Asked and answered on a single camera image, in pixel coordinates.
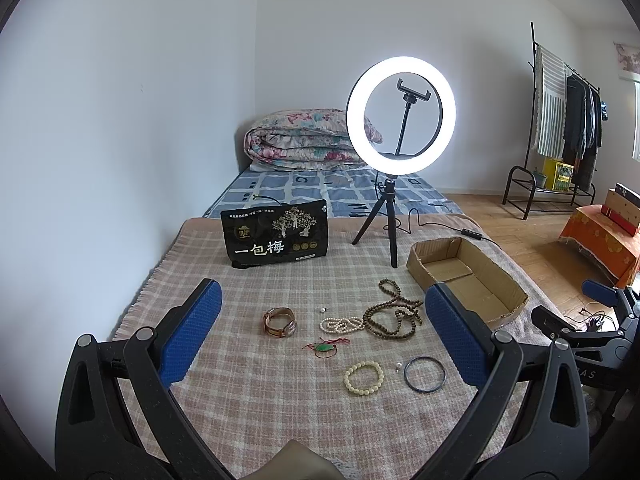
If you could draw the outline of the dark bangle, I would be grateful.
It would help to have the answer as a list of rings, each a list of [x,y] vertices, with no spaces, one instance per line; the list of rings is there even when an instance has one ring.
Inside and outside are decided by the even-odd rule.
[[[431,356],[417,356],[402,371],[405,384],[416,393],[427,394],[440,390],[446,382],[446,368]]]

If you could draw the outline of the green jade red cord pendant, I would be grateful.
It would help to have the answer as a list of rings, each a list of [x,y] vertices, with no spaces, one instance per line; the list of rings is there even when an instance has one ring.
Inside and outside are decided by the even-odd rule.
[[[319,342],[305,344],[303,349],[310,350],[316,358],[324,360],[336,356],[338,347],[344,346],[344,344],[350,344],[350,340],[348,338],[321,339]]]

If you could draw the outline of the orange covered table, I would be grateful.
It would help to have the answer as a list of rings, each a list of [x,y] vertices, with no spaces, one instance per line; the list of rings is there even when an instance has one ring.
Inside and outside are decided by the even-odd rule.
[[[601,214],[600,205],[578,207],[562,229],[560,240],[572,240],[600,263],[617,287],[631,285],[639,273],[639,233],[631,235]]]

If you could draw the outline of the stacked boxes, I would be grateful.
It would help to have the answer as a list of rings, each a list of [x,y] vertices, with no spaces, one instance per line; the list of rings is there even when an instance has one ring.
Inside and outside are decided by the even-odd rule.
[[[627,200],[615,188],[609,188],[604,204],[601,206],[601,214],[608,217],[631,236],[635,236],[639,229],[639,207]]]

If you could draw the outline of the black clothes rack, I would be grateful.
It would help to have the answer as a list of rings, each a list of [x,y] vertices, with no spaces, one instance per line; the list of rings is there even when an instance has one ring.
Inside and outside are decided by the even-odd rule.
[[[529,32],[533,88],[525,154],[509,170],[501,199],[524,221],[594,203],[596,157],[608,119],[601,89],[543,46],[534,25]]]

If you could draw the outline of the brown cardboard box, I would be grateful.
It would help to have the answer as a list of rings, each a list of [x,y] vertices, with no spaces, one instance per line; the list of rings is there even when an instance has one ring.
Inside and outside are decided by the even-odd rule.
[[[414,243],[407,269],[424,292],[436,283],[446,284],[466,310],[493,330],[513,321],[528,301],[506,270],[461,237]]]

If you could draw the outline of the yellow box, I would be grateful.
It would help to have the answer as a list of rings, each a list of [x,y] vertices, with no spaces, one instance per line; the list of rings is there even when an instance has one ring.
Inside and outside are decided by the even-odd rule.
[[[546,177],[544,187],[552,192],[567,192],[572,184],[574,167],[560,160],[546,157],[542,174]]]

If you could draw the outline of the dark hanging clothes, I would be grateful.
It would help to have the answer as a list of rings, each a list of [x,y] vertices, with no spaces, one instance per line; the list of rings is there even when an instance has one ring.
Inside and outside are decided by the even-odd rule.
[[[602,122],[608,119],[608,112],[599,90],[576,74],[567,77],[565,104],[562,161],[573,167],[572,183],[588,193],[602,148]]]

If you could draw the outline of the pink plaid blanket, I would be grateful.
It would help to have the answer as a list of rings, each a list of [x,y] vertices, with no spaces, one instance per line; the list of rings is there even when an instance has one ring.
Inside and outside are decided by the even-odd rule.
[[[297,441],[349,479],[408,479],[475,396],[428,321],[406,340],[364,330],[341,336],[350,344],[331,359],[303,349],[322,339],[325,318],[351,318],[382,302],[380,281],[396,282],[407,298],[423,296],[405,266],[390,265],[385,232],[374,227],[357,238],[357,228],[354,219],[333,220],[325,257],[239,270],[220,222],[189,220],[114,329],[126,339],[158,324],[204,278],[220,284],[220,315],[171,390],[235,477]],[[417,356],[446,368],[440,390],[420,394],[405,384],[402,371]]]

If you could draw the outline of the striped hanging cloth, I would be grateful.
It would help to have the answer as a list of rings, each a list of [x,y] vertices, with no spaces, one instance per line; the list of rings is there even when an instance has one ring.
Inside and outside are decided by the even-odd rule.
[[[566,66],[541,44],[537,44],[534,61],[533,148],[540,156],[560,159],[565,143]]]

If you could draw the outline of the floral curtain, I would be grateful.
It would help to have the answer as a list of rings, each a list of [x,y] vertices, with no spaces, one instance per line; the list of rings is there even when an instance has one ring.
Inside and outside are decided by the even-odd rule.
[[[640,75],[640,48],[628,44],[615,44],[618,68],[621,72]]]

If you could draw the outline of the black snack bag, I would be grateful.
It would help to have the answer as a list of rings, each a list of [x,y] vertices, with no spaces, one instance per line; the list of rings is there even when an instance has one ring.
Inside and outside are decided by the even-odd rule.
[[[224,244],[237,269],[325,257],[329,247],[326,201],[224,210]]]

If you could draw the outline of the blue patterned bed sheet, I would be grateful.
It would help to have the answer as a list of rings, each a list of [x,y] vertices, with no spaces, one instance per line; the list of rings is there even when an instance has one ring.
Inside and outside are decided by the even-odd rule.
[[[236,177],[205,215],[218,219],[221,211],[247,209],[263,204],[300,204],[326,201],[331,218],[363,218],[378,200],[375,185],[384,183],[384,174],[370,168],[321,171],[253,171]],[[461,209],[417,174],[395,181],[395,210],[408,214],[458,214]]]

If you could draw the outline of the black phone holder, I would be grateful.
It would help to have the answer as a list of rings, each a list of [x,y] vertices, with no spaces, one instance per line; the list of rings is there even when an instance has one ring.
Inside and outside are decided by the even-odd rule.
[[[396,88],[399,92],[402,93],[402,98],[405,101],[404,116],[402,116],[400,133],[399,133],[398,141],[394,151],[395,156],[400,156],[402,151],[402,146],[404,145],[410,110],[412,109],[413,105],[419,101],[428,102],[431,99],[431,92],[429,92],[428,90],[425,90],[424,92],[419,92],[414,89],[411,89],[404,85],[404,81],[401,78],[398,79]]]

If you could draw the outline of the folded floral quilt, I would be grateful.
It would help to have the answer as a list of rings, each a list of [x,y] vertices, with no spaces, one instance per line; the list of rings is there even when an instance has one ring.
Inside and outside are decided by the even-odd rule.
[[[356,169],[366,166],[352,146],[340,108],[279,110],[256,120],[243,139],[245,155],[263,170]]]

